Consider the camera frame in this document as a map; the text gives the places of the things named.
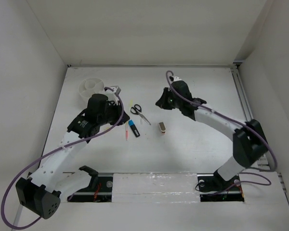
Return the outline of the pink clear pen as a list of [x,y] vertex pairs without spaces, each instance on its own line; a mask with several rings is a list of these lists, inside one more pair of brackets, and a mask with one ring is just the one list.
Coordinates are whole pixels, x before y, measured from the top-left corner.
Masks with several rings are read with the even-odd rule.
[[128,141],[128,125],[125,124],[125,140]]

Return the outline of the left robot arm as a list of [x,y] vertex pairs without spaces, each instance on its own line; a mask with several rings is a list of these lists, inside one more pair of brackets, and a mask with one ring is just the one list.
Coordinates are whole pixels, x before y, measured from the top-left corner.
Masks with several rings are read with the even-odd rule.
[[49,219],[62,201],[77,190],[92,191],[98,184],[98,172],[82,166],[72,176],[62,179],[63,171],[76,155],[109,124],[111,128],[129,120],[117,93],[98,93],[89,98],[87,107],[68,125],[62,144],[51,151],[40,167],[15,184],[20,204],[40,218]]

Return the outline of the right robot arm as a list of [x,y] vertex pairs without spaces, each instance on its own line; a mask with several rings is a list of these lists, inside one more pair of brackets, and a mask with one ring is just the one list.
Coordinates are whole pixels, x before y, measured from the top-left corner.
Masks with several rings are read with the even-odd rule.
[[156,106],[164,110],[178,109],[184,116],[215,129],[232,142],[232,156],[213,173],[210,180],[215,191],[229,187],[237,174],[251,167],[268,151],[263,129],[257,120],[234,122],[218,115],[205,100],[192,97],[188,85],[182,80],[165,87]]

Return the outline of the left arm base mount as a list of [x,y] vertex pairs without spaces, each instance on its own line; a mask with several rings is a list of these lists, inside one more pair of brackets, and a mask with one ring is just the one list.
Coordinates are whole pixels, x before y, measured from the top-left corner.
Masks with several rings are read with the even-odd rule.
[[112,202],[113,173],[98,173],[96,170],[82,166],[79,168],[89,174],[91,180],[87,187],[76,191],[68,196],[68,202],[92,202],[92,203],[110,203]]

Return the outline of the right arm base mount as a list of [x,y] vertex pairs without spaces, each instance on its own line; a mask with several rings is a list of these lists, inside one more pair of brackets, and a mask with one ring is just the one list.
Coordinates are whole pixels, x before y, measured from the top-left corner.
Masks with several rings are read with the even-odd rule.
[[218,180],[213,174],[197,174],[195,190],[201,202],[244,202],[238,175],[229,181]]

